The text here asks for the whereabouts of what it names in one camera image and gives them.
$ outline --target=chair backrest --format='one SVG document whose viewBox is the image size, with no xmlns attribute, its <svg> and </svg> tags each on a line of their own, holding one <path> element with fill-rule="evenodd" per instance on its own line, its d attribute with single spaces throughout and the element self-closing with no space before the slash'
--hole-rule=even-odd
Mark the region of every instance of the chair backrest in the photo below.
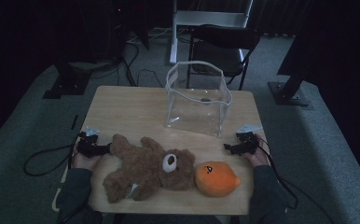
<svg viewBox="0 0 360 224">
<path fill-rule="evenodd" d="M 191 32 L 191 41 L 194 41 L 193 38 L 225 49 L 254 50 L 259 42 L 260 34 L 249 28 L 203 24 L 195 27 Z"/>
</svg>

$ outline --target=transparent plastic container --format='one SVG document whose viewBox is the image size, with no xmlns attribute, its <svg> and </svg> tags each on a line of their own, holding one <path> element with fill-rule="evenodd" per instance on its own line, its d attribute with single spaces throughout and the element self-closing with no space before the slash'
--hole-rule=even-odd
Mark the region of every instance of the transparent plastic container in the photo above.
<svg viewBox="0 0 360 224">
<path fill-rule="evenodd" d="M 208 75 L 191 75 L 195 66 Z M 232 103 L 223 72 L 206 62 L 179 62 L 166 77 L 168 92 L 166 126 L 221 137 L 223 122 Z"/>
</svg>

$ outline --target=teddy bear snout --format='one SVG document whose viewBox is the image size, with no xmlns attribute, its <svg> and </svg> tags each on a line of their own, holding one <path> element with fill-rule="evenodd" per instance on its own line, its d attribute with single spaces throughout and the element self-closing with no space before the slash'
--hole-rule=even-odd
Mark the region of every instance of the teddy bear snout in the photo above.
<svg viewBox="0 0 360 224">
<path fill-rule="evenodd" d="M 168 154 L 163 158 L 162 161 L 162 169 L 166 173 L 170 173 L 175 170 L 177 166 L 177 158 L 174 154 Z"/>
</svg>

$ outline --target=office chair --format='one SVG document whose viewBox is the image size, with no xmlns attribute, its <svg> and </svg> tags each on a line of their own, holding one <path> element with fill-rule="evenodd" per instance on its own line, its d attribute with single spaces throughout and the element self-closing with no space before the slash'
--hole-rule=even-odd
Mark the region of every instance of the office chair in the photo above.
<svg viewBox="0 0 360 224">
<path fill-rule="evenodd" d="M 241 91 L 249 64 L 249 57 L 259 40 L 260 34 L 249 28 L 203 24 L 191 31 L 188 60 L 204 61 L 220 68 L 224 77 L 230 77 L 227 84 L 230 84 L 236 76 L 242 74 L 239 85 L 239 91 Z M 248 50 L 243 59 L 241 58 L 240 49 Z M 189 66 L 187 88 L 189 88 L 191 74 L 209 75 L 209 71 L 198 64 Z"/>
</svg>

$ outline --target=black controller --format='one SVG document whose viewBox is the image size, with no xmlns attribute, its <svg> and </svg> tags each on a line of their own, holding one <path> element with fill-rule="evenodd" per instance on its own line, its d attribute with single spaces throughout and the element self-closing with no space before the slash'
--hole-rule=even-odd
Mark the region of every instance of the black controller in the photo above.
<svg viewBox="0 0 360 224">
<path fill-rule="evenodd" d="M 78 135 L 80 140 L 78 142 L 77 151 L 88 158 L 94 156 L 104 155 L 110 153 L 110 144 L 107 146 L 98 146 L 98 135 L 87 136 L 86 133 L 82 132 Z"/>
<path fill-rule="evenodd" d="M 224 144 L 224 148 L 230 151 L 230 154 L 242 155 L 243 153 L 255 154 L 258 148 L 258 138 L 252 133 L 236 133 L 236 136 L 241 141 L 240 144 L 231 146 Z"/>
</svg>

